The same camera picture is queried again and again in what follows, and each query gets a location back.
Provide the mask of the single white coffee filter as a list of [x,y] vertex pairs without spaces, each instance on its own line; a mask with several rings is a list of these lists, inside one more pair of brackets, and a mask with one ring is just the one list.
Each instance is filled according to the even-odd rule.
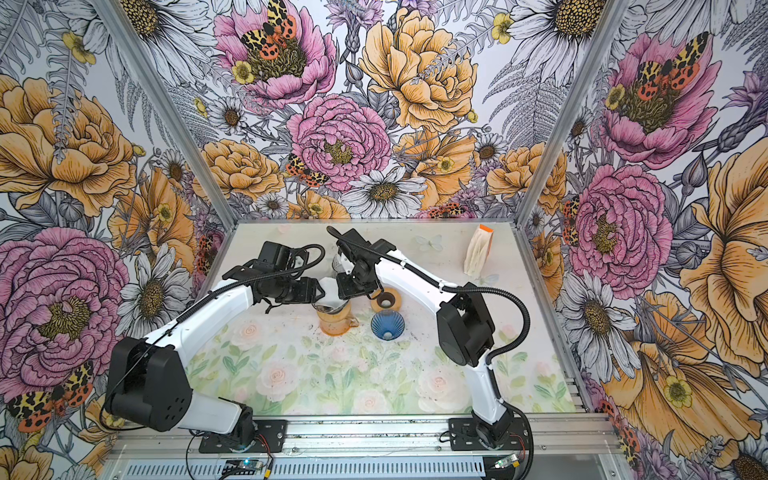
[[323,296],[315,303],[316,306],[326,310],[337,310],[342,308],[345,300],[339,296],[337,279],[334,277],[324,277],[319,280],[319,286],[323,290]]

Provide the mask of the blue glass dripper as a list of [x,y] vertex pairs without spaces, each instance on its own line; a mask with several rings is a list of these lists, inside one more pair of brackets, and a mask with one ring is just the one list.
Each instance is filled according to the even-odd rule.
[[382,341],[398,339],[405,331],[405,319],[398,311],[384,310],[373,315],[372,333]]

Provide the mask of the orange glass pitcher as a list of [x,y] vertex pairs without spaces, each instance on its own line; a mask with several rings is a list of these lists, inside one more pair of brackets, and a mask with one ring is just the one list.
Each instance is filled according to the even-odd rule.
[[352,314],[349,304],[336,312],[317,312],[320,329],[329,336],[344,335],[352,328],[357,328],[359,322]]

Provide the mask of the white coffee filter stack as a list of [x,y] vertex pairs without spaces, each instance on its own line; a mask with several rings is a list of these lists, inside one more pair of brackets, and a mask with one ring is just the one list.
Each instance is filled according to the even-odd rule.
[[463,272],[470,277],[478,277],[485,266],[492,248],[494,230],[486,225],[479,225],[470,239],[466,250]]

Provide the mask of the clear grey glass pitcher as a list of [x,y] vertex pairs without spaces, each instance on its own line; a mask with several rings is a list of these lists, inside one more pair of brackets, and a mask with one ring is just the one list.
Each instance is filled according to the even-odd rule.
[[337,253],[332,259],[332,268],[337,274],[349,274],[353,270],[354,264],[343,254]]

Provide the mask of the grey glass dripper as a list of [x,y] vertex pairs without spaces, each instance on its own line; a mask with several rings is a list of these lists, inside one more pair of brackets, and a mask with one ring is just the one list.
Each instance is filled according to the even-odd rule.
[[313,309],[322,314],[336,315],[349,304],[348,299],[342,299],[335,291],[327,291],[317,302],[312,304]]

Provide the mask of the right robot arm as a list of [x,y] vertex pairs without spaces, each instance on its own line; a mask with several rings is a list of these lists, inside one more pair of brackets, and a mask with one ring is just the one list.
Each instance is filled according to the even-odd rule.
[[[386,240],[370,243],[355,229],[341,233],[329,227],[327,232],[336,239],[336,257],[343,266],[336,277],[338,297],[349,300],[366,296],[378,301],[397,291],[410,295],[429,310],[435,317],[439,347],[449,360],[465,370],[472,418],[481,445],[487,449],[500,448],[511,433],[513,421],[523,414],[503,399],[493,361],[527,338],[531,316],[526,305],[506,290],[443,280],[416,265]],[[495,324],[485,295],[511,301],[522,319],[518,336],[498,348],[494,346]]]

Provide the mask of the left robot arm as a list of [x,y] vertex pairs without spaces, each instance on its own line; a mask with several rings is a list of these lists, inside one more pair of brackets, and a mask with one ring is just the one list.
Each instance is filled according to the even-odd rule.
[[276,308],[310,304],[323,290],[305,271],[306,254],[270,265],[254,259],[227,271],[213,290],[166,325],[141,338],[126,337],[114,347],[101,413],[131,422],[133,428],[166,432],[173,428],[217,435],[243,451],[256,439],[247,405],[197,393],[186,368],[225,325],[252,306]]

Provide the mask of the green circuit board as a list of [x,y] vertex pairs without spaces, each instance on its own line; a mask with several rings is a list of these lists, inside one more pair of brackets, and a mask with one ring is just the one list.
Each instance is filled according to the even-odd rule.
[[221,472],[222,478],[235,475],[253,476],[261,474],[266,467],[266,464],[261,460],[243,459],[243,460],[228,460]]

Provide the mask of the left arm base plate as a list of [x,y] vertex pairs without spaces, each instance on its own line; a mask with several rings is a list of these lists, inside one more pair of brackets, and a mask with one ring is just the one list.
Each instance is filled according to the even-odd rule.
[[254,421],[254,439],[246,444],[224,434],[206,433],[200,442],[198,452],[201,454],[224,453],[281,453],[287,437],[288,422],[286,420]]

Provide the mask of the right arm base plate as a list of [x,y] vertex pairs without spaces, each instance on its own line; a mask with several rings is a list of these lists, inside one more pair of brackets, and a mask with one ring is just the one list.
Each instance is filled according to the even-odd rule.
[[444,439],[458,452],[530,452],[534,448],[531,428],[521,417],[496,424],[469,417],[449,418]]

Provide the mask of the aluminium mounting rail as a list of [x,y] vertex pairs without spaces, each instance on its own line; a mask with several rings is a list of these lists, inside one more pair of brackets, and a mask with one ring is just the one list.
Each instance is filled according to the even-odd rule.
[[529,413],[529,425],[509,434],[495,450],[470,437],[469,428],[453,433],[448,415],[390,416],[290,416],[280,433],[272,433],[269,449],[256,441],[248,450],[234,450],[219,443],[202,452],[203,436],[173,429],[158,433],[132,431],[118,436],[108,455],[117,460],[208,460],[248,456],[277,460],[321,457],[395,457],[449,455],[504,455],[512,452],[542,455],[618,454],[620,442],[605,415],[577,413]]

